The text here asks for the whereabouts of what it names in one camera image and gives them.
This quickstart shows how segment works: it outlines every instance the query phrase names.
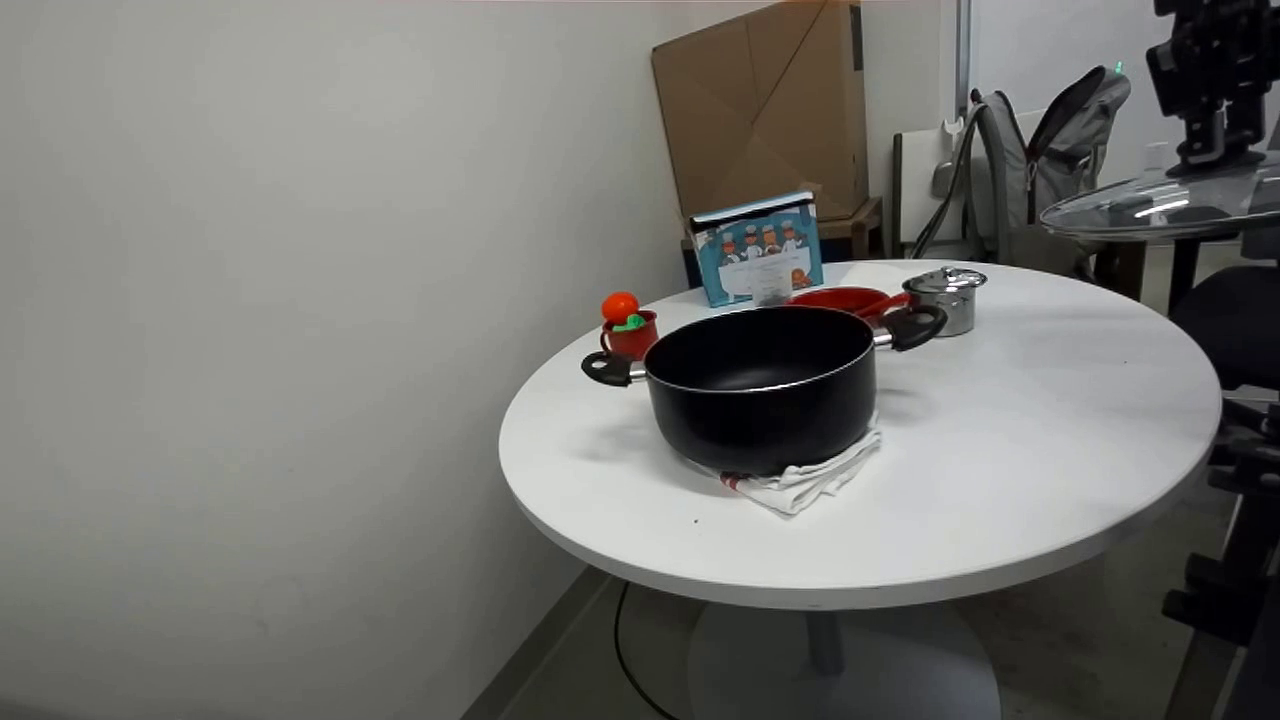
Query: floor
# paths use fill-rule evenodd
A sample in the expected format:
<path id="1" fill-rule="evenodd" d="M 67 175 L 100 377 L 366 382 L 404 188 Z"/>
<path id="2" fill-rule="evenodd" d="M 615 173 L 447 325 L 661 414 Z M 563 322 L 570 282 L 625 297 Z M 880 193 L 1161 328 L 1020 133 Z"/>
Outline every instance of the floor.
<path id="1" fill-rule="evenodd" d="M 1178 585 L 1189 554 L 1214 554 L 1228 495 L 1198 480 L 1122 539 L 1048 580 L 959 601 L 982 641 L 1003 720 L 1155 720 L 1178 673 L 1189 633 L 1161 616 L 1161 598 Z M 601 580 L 596 601 L 554 641 L 505 720 L 652 720 L 612 658 L 619 585 Z M 644 689 L 686 718 L 684 654 L 698 606 L 632 587 L 625 654 Z"/>

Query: white cloth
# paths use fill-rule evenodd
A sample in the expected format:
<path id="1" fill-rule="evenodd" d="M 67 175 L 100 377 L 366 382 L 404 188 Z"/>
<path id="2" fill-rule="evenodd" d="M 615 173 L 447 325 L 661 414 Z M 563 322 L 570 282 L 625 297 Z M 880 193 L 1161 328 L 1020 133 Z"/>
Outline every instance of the white cloth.
<path id="1" fill-rule="evenodd" d="M 854 442 L 846 453 L 823 465 L 792 465 L 780 477 L 746 477 L 746 480 L 725 480 L 725 484 L 780 517 L 801 517 L 814 502 L 836 495 L 876 453 L 880 453 L 880 433 L 872 429 L 865 442 Z"/>

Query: cable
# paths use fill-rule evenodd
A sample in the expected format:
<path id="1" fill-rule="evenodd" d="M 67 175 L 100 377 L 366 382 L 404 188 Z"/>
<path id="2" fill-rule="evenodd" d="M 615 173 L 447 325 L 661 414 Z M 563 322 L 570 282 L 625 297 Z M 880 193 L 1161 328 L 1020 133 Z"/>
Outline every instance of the cable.
<path id="1" fill-rule="evenodd" d="M 652 702 L 652 697 L 644 694 L 644 684 L 636 681 L 636 673 L 632 673 L 632 666 L 626 666 L 626 658 L 625 658 L 625 608 L 626 608 L 626 591 L 632 591 L 632 585 L 625 585 L 625 591 L 615 598 L 615 608 L 612 608 L 612 658 L 615 658 L 615 666 L 625 670 L 632 694 L 636 694 L 654 718 L 676 720 L 661 702 Z"/>

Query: pot handle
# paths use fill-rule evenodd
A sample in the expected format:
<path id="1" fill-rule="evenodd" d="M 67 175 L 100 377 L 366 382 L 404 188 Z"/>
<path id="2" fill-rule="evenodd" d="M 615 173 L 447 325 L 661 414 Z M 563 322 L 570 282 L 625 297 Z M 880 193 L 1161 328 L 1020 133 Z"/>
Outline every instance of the pot handle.
<path id="1" fill-rule="evenodd" d="M 584 377 L 590 377 L 596 383 L 632 387 L 632 361 L 615 351 L 590 351 L 584 358 Z"/>
<path id="2" fill-rule="evenodd" d="M 927 344 L 949 328 L 949 314 L 930 306 L 900 310 L 882 317 L 887 342 L 897 351 Z"/>

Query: table top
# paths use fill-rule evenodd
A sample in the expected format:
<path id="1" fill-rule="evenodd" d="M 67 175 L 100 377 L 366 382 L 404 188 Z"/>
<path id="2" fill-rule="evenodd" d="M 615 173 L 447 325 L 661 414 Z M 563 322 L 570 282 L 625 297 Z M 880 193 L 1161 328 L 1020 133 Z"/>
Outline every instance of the table top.
<path id="1" fill-rule="evenodd" d="M 897 291 L 927 267 L 940 265 L 826 265 L 826 283 Z M 500 429 L 507 487 L 563 554 L 715 606 L 897 608 L 1081 563 L 1198 470 L 1221 423 L 1214 371 L 1144 306 L 1048 272 L 968 267 L 992 278 L 977 332 L 876 351 L 882 446 L 797 519 L 694 477 L 665 446 L 644 383 L 578 377 L 596 332 L 515 393 Z M 661 332 L 712 317 L 698 291 L 649 310 Z"/>

